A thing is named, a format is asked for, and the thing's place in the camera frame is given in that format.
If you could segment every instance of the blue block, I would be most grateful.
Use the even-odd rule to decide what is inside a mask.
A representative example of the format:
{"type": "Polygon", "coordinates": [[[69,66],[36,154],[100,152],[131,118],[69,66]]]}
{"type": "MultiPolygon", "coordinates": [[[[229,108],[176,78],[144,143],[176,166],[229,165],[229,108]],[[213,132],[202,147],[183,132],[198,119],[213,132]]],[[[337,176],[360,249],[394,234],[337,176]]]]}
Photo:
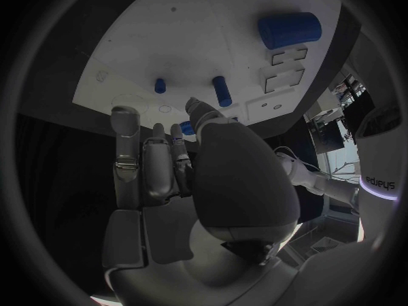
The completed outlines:
{"type": "Polygon", "coordinates": [[[226,85],[224,77],[215,77],[213,79],[213,85],[216,89],[218,104],[220,107],[228,107],[229,105],[233,104],[233,100],[229,94],[228,86],[226,85]]]}
{"type": "Polygon", "coordinates": [[[270,49],[318,41],[322,26],[311,12],[297,12],[262,18],[258,30],[264,45],[270,49]]]}
{"type": "Polygon", "coordinates": [[[191,127],[191,123],[189,121],[182,122],[180,124],[180,127],[182,128],[183,134],[187,136],[195,134],[194,129],[191,127]]]}
{"type": "Polygon", "coordinates": [[[154,92],[158,94],[163,94],[166,92],[166,83],[161,78],[158,78],[156,84],[154,85],[154,92]]]}

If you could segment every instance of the blue cylinder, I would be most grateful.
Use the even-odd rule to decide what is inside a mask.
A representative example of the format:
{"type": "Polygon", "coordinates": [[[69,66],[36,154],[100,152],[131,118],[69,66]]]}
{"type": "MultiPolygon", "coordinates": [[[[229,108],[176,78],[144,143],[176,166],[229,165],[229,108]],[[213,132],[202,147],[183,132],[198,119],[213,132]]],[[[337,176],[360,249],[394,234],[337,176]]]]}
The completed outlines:
{"type": "Polygon", "coordinates": [[[258,30],[265,46],[270,49],[318,41],[322,26],[311,12],[275,15],[258,21],[258,30]]]}
{"type": "Polygon", "coordinates": [[[166,92],[166,83],[161,78],[158,78],[156,80],[156,84],[154,85],[154,92],[158,94],[163,94],[164,92],[166,92]]]}
{"type": "Polygon", "coordinates": [[[187,136],[195,134],[194,129],[192,128],[191,123],[189,121],[182,122],[180,124],[180,127],[182,128],[183,134],[187,136]]]}
{"type": "Polygon", "coordinates": [[[213,79],[213,85],[216,89],[218,104],[220,107],[228,107],[233,103],[229,94],[228,86],[226,85],[225,78],[222,76],[215,77],[213,79]]]}

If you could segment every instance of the purple light strip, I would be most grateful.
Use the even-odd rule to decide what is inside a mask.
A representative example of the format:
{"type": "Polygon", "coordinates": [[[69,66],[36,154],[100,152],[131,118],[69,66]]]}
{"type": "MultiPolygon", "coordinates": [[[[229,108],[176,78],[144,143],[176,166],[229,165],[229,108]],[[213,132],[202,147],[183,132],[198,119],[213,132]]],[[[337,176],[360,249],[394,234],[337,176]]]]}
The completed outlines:
{"type": "Polygon", "coordinates": [[[375,195],[377,197],[381,197],[382,199],[387,199],[389,201],[396,201],[398,199],[397,196],[384,195],[384,194],[380,194],[379,192],[375,192],[374,190],[366,186],[366,184],[361,180],[361,177],[360,177],[360,186],[366,192],[369,192],[370,194],[375,195]]]}

